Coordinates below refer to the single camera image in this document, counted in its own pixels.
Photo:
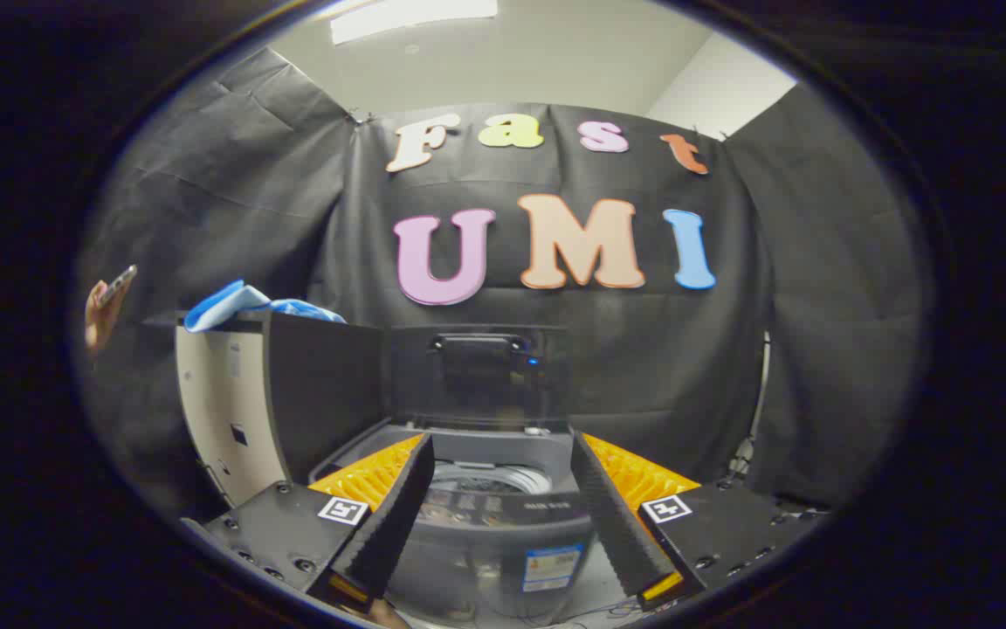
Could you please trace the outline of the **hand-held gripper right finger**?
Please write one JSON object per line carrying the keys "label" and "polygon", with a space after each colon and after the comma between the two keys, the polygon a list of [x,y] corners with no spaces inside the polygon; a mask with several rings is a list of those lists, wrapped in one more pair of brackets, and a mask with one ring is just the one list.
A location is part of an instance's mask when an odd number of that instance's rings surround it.
{"label": "hand-held gripper right finger", "polygon": [[699,483],[572,434],[570,469],[620,588],[643,612],[723,588],[802,540],[826,510]]}

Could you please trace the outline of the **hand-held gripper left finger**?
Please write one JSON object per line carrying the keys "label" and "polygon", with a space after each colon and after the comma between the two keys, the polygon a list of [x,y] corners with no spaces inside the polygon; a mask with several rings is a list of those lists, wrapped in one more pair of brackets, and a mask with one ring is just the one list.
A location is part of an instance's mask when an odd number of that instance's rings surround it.
{"label": "hand-held gripper left finger", "polygon": [[274,481],[223,514],[181,521],[197,549],[257,590],[328,614],[386,597],[434,477],[420,433],[311,485]]}

